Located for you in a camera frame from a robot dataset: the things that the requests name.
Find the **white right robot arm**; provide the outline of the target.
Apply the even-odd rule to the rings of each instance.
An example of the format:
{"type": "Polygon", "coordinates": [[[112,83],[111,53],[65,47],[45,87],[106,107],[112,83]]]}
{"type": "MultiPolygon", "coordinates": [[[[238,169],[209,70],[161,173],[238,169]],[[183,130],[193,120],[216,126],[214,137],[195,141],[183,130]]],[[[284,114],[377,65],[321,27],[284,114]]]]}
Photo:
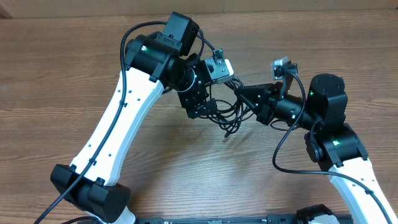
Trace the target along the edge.
{"type": "Polygon", "coordinates": [[[345,121],[348,96],[343,79],[329,73],[316,75],[301,98],[284,94],[284,89],[277,82],[241,87],[234,93],[260,123],[270,125],[278,119],[290,128],[308,131],[306,150],[320,167],[312,173],[329,178],[355,223],[397,223],[367,150],[345,121]]]}

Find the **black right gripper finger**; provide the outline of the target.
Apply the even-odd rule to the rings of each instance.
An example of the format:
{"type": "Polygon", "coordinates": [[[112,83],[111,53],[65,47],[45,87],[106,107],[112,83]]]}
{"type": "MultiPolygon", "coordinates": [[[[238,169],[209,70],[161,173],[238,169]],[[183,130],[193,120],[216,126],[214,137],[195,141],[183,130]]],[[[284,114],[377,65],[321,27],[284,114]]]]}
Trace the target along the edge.
{"type": "Polygon", "coordinates": [[[234,91],[234,94],[236,96],[240,95],[266,95],[269,97],[271,94],[271,88],[273,87],[273,84],[267,83],[267,84],[261,84],[261,85],[251,85],[251,86],[244,86],[240,87],[237,90],[234,91]]]}
{"type": "Polygon", "coordinates": [[[255,115],[267,117],[266,95],[240,95],[239,97],[255,115]]]}

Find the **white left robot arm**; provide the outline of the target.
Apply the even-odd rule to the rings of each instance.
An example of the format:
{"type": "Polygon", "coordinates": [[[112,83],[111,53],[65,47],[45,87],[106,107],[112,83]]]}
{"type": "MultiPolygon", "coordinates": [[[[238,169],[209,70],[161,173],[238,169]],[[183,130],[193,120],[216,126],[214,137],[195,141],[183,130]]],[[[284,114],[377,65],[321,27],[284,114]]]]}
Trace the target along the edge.
{"type": "Polygon", "coordinates": [[[188,117],[197,118],[215,107],[207,86],[233,76],[221,50],[206,60],[191,53],[203,32],[190,17],[173,12],[163,25],[163,31],[133,39],[123,36],[121,71],[108,107],[71,163],[53,168],[50,180],[60,198],[85,212],[76,223],[135,223],[127,206],[131,191],[119,178],[148,111],[166,91],[174,90],[188,117]]]}

